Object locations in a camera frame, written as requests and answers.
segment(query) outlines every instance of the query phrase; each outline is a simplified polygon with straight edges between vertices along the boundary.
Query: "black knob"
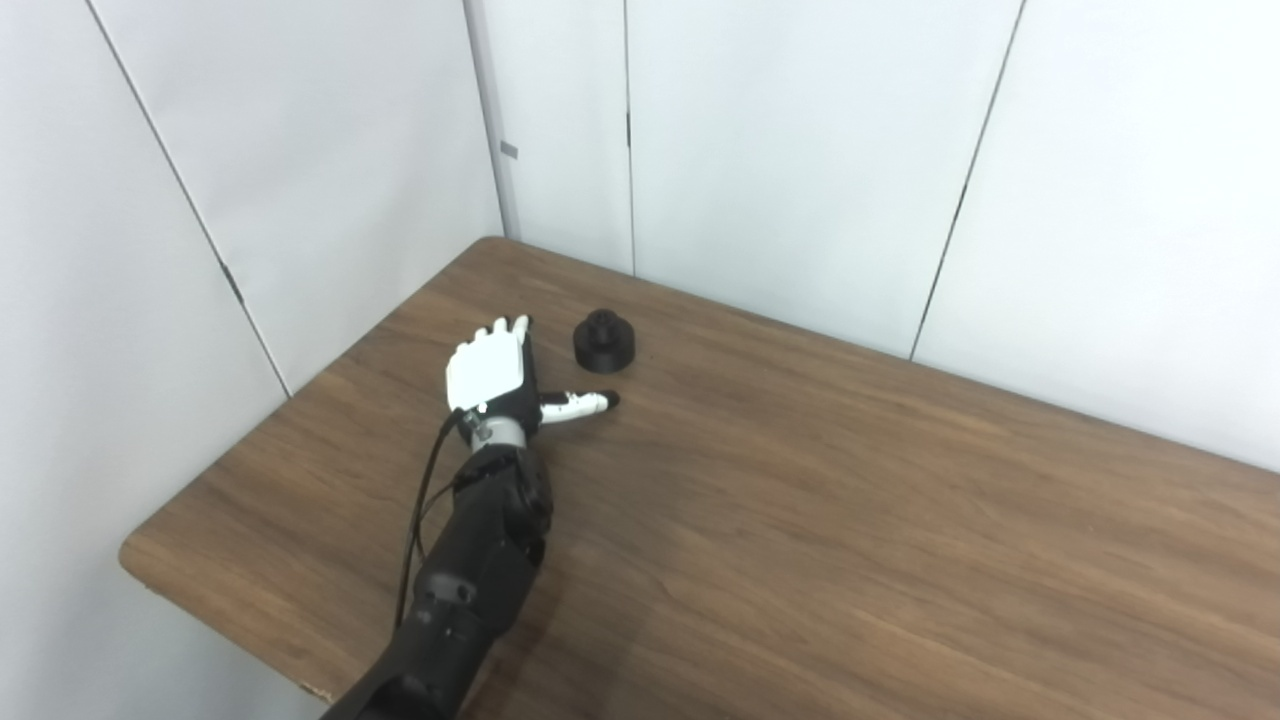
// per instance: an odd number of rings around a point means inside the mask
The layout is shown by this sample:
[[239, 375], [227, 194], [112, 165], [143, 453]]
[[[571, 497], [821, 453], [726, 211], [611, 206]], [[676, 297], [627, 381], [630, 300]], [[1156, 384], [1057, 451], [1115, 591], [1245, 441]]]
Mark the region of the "black knob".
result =
[[617, 373], [636, 357], [636, 333], [613, 310], [595, 310], [573, 329], [573, 356], [593, 373]]

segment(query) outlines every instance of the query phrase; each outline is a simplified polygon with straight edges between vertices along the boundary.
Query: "black cable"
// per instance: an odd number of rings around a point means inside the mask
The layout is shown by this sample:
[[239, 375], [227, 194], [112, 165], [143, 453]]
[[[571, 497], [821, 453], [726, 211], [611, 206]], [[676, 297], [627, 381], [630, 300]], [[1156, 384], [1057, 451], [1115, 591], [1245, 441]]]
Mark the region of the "black cable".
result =
[[[419, 527], [425, 512], [422, 501], [426, 498], [426, 486], [431, 482], [431, 473], [435, 471], [435, 460], [440, 455], [440, 447], [444, 446], [444, 438], [449, 437], [449, 433], [458, 424], [460, 419], [462, 419], [462, 410], [454, 410], [444, 419], [444, 424], [440, 425], [440, 434], [435, 436], [435, 445], [431, 446], [431, 456], [426, 460], [426, 469], [422, 470], [422, 480], [417, 486], [417, 497], [413, 498], [413, 512], [408, 516], [408, 533], [404, 537], [404, 557], [401, 560], [399, 591], [396, 593], [396, 629], [399, 629], [401, 620], [404, 618], [404, 603], [408, 598], [408, 575], [413, 565], [413, 546], [417, 544], [421, 548], [422, 541]], [[431, 497], [431, 502], [434, 503], [451, 487], [453, 487], [453, 483], [449, 483], [440, 492], [435, 493]]]

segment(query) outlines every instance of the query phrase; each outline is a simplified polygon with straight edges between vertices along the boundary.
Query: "white partition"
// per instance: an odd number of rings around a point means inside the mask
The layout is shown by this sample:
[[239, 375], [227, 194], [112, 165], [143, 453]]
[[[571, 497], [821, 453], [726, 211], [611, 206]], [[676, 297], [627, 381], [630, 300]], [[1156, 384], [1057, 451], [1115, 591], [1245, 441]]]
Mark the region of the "white partition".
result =
[[4, 717], [314, 719], [116, 564], [284, 400], [84, 3], [0, 3]]
[[95, 4], [291, 388], [502, 233], [462, 3]]
[[905, 356], [1018, 0], [631, 0], [640, 277]]
[[631, 273], [622, 0], [468, 0], [511, 237]]
[[916, 360], [1280, 470], [1277, 33], [1029, 3]]

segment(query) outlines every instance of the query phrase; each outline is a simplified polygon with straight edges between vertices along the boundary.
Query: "wooden table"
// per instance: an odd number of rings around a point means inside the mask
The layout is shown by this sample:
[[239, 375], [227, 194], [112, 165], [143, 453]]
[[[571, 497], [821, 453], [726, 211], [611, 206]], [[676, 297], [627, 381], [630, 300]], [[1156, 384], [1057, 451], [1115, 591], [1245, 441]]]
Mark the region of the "wooden table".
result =
[[[618, 375], [573, 363], [598, 306], [637, 332]], [[339, 696], [388, 639], [445, 361], [521, 311], [544, 389], [623, 402], [536, 438], [549, 556], [468, 717], [1280, 717], [1276, 475], [503, 240], [122, 562]]]

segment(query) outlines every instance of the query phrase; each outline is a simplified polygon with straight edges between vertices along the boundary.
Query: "prosthetic hand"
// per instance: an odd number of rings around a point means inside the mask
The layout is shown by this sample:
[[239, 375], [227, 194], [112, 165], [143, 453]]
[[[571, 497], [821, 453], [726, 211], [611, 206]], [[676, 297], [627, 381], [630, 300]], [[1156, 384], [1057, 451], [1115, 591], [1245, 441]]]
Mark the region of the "prosthetic hand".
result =
[[618, 404], [616, 392], [538, 392], [527, 315], [498, 318], [475, 340], [458, 345], [445, 378], [449, 407], [463, 411], [463, 439], [479, 450], [490, 442], [524, 447], [544, 423], [603, 413]]
[[[472, 450], [453, 478], [453, 515], [422, 559], [402, 621], [397, 610], [390, 644], [323, 720], [451, 720], [493, 642], [515, 624], [541, 566], [553, 509], [527, 438], [544, 423], [618, 404], [608, 391], [540, 395], [529, 325], [524, 315], [509, 324], [498, 318], [449, 359], [449, 406]], [[415, 506], [415, 539], [419, 521]], [[408, 553], [404, 561], [407, 571]]]

